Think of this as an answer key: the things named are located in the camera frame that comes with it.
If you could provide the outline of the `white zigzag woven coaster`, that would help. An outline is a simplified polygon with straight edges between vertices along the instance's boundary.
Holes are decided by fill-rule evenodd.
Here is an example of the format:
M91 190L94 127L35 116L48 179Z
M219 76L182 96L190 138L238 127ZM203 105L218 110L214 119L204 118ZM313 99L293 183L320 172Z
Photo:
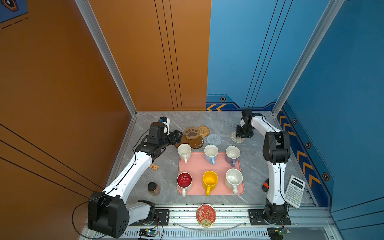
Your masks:
M240 137L237 137L237 133L236 131L232 132L231 133L231 139L235 142L235 143L243 143L246 139L244 138L240 138Z

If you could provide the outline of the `blue grey woven coaster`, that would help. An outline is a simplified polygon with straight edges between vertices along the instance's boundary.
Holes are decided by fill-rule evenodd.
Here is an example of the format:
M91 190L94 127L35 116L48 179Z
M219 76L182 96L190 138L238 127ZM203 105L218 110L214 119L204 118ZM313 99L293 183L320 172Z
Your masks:
M210 134L207 136L207 143L209 145L219 146L222 143L222 138L217 134Z

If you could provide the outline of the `paw print cork coaster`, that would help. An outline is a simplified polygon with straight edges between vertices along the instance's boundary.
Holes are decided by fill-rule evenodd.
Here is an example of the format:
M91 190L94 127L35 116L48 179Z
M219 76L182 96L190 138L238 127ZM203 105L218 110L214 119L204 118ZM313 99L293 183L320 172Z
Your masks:
M200 135L200 131L198 128L196 127L187 127L185 130L184 130L184 135L186 136L186 138L188 140L194 140L194 139L197 139Z

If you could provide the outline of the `glossy dark brown coaster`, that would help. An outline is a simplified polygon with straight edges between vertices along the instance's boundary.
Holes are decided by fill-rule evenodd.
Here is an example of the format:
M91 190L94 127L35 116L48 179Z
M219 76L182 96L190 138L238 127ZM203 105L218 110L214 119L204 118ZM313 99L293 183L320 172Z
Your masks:
M199 136L196 139L189 140L188 144L191 146L192 149L199 149L204 145L204 139Z

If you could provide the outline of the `woven rattan coaster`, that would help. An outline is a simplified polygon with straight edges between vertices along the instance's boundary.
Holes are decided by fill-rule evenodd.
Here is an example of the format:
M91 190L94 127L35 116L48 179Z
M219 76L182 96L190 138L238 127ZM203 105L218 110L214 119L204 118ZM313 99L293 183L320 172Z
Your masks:
M211 131L207 126L199 126L197 127L199 131L199 136L205 138L210 135Z

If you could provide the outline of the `plain brown wooden coaster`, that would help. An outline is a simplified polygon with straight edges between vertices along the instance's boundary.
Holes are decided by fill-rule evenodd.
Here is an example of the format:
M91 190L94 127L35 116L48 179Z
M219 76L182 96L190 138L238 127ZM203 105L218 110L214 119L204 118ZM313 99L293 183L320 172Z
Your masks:
M182 138L181 138L181 142L178 143L178 144L175 144L174 146L176 148L178 148L182 144L188 144L188 142L189 142L189 140L187 139L187 137L185 135L183 135Z

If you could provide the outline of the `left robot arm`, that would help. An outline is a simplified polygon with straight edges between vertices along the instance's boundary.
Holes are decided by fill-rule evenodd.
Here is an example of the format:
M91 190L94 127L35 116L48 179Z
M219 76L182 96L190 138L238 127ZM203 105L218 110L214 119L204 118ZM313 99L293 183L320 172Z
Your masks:
M183 133L170 131L170 119L161 117L153 122L149 134L134 149L132 163L102 192L94 192L88 202L88 228L101 234L119 238L127 226L138 221L151 224L155 220L155 204L139 200L126 206L128 197L142 174L167 146L179 144Z

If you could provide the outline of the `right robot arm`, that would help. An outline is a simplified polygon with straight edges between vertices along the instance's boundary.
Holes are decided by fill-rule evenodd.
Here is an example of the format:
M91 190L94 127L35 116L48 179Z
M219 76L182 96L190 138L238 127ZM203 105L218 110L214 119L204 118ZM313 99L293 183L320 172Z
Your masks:
M285 170L291 156L289 134L274 127L262 114L244 109L241 123L236 128L236 138L249 139L254 135L254 130L264 136L263 156L269 170L269 189L263 219L269 225L290 225L290 208L284 192Z

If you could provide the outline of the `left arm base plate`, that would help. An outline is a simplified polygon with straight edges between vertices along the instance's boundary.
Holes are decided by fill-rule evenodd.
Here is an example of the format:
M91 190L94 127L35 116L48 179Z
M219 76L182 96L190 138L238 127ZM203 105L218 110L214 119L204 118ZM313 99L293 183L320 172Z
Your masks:
M132 226L155 226L158 221L164 227L169 224L170 210L169 209L156 209L155 217L153 220L139 220L132 224Z

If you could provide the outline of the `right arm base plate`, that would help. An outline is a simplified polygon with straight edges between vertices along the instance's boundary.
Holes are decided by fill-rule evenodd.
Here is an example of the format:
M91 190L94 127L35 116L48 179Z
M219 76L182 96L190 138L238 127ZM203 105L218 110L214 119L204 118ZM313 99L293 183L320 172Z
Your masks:
M262 209L249 209L249 220L252 226L261 226L261 225L285 225L290 226L292 224L291 218L286 211L282 212L270 212L267 213Z

